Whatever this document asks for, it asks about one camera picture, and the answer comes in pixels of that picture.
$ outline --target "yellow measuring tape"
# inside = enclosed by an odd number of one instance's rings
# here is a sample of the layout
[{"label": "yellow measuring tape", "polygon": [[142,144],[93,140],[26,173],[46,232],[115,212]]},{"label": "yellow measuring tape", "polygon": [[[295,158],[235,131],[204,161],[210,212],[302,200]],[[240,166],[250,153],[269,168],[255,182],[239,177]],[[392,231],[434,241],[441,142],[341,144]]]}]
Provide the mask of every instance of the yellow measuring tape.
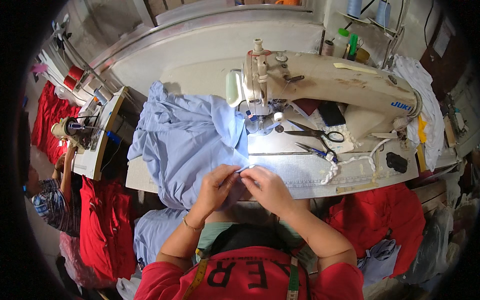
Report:
[{"label": "yellow measuring tape", "polygon": [[200,285],[202,280],[205,277],[205,273],[207,271],[208,266],[208,258],[201,259],[197,266],[197,273],[195,274],[195,278],[193,279],[192,283],[188,286],[185,294],[183,294],[182,300],[186,300],[193,291]]}]

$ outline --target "sewing machine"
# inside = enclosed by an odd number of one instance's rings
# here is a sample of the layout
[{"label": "sewing machine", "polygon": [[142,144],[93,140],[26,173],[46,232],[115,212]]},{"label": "sewing machine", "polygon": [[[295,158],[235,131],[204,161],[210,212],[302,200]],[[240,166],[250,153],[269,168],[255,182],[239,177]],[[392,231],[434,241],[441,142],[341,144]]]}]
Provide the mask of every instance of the sewing machine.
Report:
[{"label": "sewing machine", "polygon": [[346,126],[357,140],[374,132],[403,130],[409,118],[420,115],[421,96],[402,78],[335,57],[269,51],[262,43],[255,39],[254,49],[247,53],[241,88],[234,84],[240,80],[232,77],[239,70],[227,77],[228,103],[237,105],[244,94],[260,123],[270,114],[274,121],[283,121],[288,103],[302,98],[348,104]]},{"label": "sewing machine", "polygon": [[70,141],[73,147],[78,147],[78,153],[82,154],[88,148],[88,141],[90,132],[86,134],[82,130],[71,128],[71,124],[76,124],[77,119],[73,117],[66,117],[60,122],[52,125],[50,131],[61,141]]}]

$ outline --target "woman's left hand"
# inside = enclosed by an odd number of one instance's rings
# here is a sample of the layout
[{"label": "woman's left hand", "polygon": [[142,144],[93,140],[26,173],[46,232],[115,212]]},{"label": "woman's left hand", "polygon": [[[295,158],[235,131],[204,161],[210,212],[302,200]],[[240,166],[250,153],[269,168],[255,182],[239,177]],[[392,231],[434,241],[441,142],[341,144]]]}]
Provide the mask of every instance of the woman's left hand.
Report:
[{"label": "woman's left hand", "polygon": [[220,165],[210,173],[207,173],[200,187],[196,208],[201,210],[205,216],[209,216],[217,210],[225,201],[230,189],[240,177],[239,166]]}]

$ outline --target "light blue shirt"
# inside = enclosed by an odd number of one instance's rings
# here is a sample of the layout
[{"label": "light blue shirt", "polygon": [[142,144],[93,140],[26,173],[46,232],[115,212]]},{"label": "light blue shirt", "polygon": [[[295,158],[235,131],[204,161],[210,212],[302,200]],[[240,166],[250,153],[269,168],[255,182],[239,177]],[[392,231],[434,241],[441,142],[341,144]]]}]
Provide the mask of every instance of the light blue shirt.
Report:
[{"label": "light blue shirt", "polygon": [[[166,206],[190,209],[206,173],[221,164],[249,164],[244,123],[244,116],[222,98],[176,96],[156,81],[127,157],[142,156]],[[244,186],[236,185],[222,208],[240,198]]]}]

